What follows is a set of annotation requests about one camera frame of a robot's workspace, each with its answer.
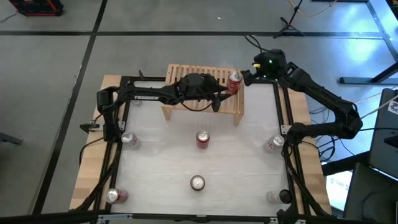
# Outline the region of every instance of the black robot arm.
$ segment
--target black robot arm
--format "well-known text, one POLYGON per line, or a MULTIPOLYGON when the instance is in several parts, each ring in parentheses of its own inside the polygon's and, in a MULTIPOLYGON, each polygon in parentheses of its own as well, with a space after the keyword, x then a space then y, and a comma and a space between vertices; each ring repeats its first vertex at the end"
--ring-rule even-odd
POLYGON ((254 79, 264 77, 279 83, 282 87, 302 92, 317 100, 335 114, 335 121, 325 124, 305 125, 294 123, 287 133, 288 142, 297 145, 305 136, 322 135, 352 139, 361 129, 363 123, 354 103, 341 99, 324 87, 315 83, 310 75, 294 63, 286 63, 285 53, 281 50, 269 50, 254 57, 253 66, 256 73, 241 71, 244 83, 249 86, 254 79))
POLYGON ((173 85, 166 85, 162 88, 136 87, 134 81, 119 87, 105 88, 97 92, 97 110, 104 116, 104 141, 120 140, 122 132, 118 122, 115 122, 113 114, 126 101, 159 101, 165 105, 177 105, 187 100, 207 100, 211 101, 208 107, 211 106, 213 111, 217 112, 221 102, 231 96, 231 94, 221 93, 225 90, 227 88, 220 86, 210 74, 199 73, 188 74, 173 85), (118 97, 113 100, 115 92, 118 93, 118 97))

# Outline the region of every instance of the tripod stand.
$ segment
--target tripod stand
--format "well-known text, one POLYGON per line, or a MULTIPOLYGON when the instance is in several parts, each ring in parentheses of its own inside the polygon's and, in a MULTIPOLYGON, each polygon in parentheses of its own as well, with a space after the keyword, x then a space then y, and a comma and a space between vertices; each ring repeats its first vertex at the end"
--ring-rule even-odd
POLYGON ((280 18, 285 23, 285 26, 274 36, 274 39, 280 37, 285 32, 285 30, 295 30, 301 36, 305 36, 301 31, 299 31, 294 26, 292 26, 293 19, 296 16, 296 13, 299 10, 299 7, 300 7, 302 2, 303 2, 303 0, 300 0, 298 5, 296 7, 294 7, 294 13, 293 13, 293 16, 292 16, 292 18, 290 19, 289 22, 287 22, 283 17, 280 18))

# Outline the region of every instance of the white table surface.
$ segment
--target white table surface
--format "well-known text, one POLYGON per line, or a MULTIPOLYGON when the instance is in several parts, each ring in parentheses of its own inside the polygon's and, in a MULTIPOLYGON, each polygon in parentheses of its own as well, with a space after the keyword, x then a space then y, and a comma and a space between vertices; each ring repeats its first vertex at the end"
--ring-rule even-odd
POLYGON ((245 115, 238 127, 231 114, 175 110, 166 121, 161 105, 130 105, 126 130, 142 144, 122 148, 116 187, 126 189, 129 198, 113 205, 112 212, 275 216, 289 207, 266 199, 268 191, 289 189, 282 156, 262 148, 279 133, 272 85, 245 88, 245 115), (210 132, 207 149, 196 147, 201 129, 210 132), (194 175, 205 178, 203 190, 191 188, 194 175))

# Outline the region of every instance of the wooden crate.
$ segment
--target wooden crate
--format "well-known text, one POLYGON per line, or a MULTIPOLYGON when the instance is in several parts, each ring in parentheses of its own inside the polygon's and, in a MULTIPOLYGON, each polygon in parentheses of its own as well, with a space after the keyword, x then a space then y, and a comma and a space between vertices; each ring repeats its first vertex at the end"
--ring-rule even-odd
MULTIPOLYGON (((205 66, 195 66, 195 65, 174 65, 170 64, 169 69, 167 70, 166 75, 166 85, 171 85, 180 80, 180 78, 184 77, 189 73, 209 73, 213 75, 220 85, 226 86, 228 75, 238 69, 234 68, 216 68, 216 67, 205 67, 205 66)), ((185 101, 184 104, 192 109, 200 110, 206 107, 210 101, 201 100, 201 101, 185 101)), ((172 110, 187 110, 181 104, 170 106, 163 105, 162 111, 165 119, 170 120, 172 110)), ((213 113, 213 109, 211 107, 207 108, 203 112, 213 113)), ((244 84, 243 81, 239 87, 238 94, 229 97, 228 99, 221 102, 220 110, 217 113, 225 113, 225 114, 233 114, 234 115, 234 125, 239 125, 243 115, 244 115, 244 84)))

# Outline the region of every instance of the gray floor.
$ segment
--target gray floor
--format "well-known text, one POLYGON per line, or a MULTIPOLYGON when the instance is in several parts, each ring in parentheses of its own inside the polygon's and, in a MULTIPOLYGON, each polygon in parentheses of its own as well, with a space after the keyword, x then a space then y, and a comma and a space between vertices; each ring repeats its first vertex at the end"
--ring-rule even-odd
MULTIPOLYGON (((100 0, 63 3, 67 10, 64 16, 17 15, 0 23, 0 30, 92 30, 100 0)), ((385 1, 372 3, 395 45, 397 21, 385 1)), ((327 5, 304 0, 302 11, 312 14, 327 5)), ((14 10, 7 1, 0 3, 0 20, 14 10)), ((100 30, 278 31, 282 26, 279 17, 289 17, 292 10, 287 0, 114 0, 108 1, 100 30)), ((360 3, 336 3, 313 18, 298 14, 294 25, 312 32, 378 31, 366 5, 360 3)), ((394 63, 381 39, 261 37, 259 41, 265 48, 284 50, 287 59, 316 82, 351 101, 378 93, 384 86, 341 86, 336 82, 338 77, 373 77, 394 63)), ((6 202, 0 203, 0 216, 29 213, 87 42, 88 37, 0 37, 0 93, 4 96, 0 131, 25 139, 22 146, 0 144, 0 199, 6 202)), ((242 37, 97 37, 44 212, 68 209, 78 172, 78 152, 86 141, 78 126, 92 117, 103 75, 137 75, 141 69, 145 75, 161 76, 169 63, 249 68, 256 54, 258 50, 242 37)), ((360 113, 376 108, 379 99, 360 103, 360 113)), ((320 107, 307 100, 311 110, 320 107)), ((323 119, 322 114, 313 118, 323 119)), ((375 114, 367 117, 364 126, 373 127, 375 118, 375 114)), ((371 136, 371 131, 361 132, 344 143, 353 153, 367 151, 371 136)), ((349 155, 338 143, 332 159, 349 155)))

